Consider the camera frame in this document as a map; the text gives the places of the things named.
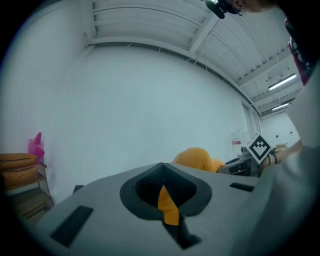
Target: shelf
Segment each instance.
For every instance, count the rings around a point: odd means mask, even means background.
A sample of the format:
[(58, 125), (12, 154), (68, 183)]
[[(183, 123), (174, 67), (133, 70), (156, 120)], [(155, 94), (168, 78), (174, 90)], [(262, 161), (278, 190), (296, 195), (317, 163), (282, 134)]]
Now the shelf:
[(10, 186), (10, 187), (5, 188), (4, 191), (15, 190), (15, 189), (18, 189), (18, 188), (21, 188), (21, 187), (24, 187), (24, 186), (28, 186), (28, 185), (31, 185), (31, 184), (34, 184), (34, 183), (38, 183), (38, 182), (44, 181), (45, 179), (46, 179), (46, 177), (43, 176), (40, 172), (38, 172), (38, 176), (37, 176), (35, 181), (29, 182), (29, 183), (26, 183), (26, 184)]
[(22, 193), (10, 195), (8, 196), (8, 200), (11, 202), (17, 215), (27, 216), (48, 202), (50, 197), (37, 187)]

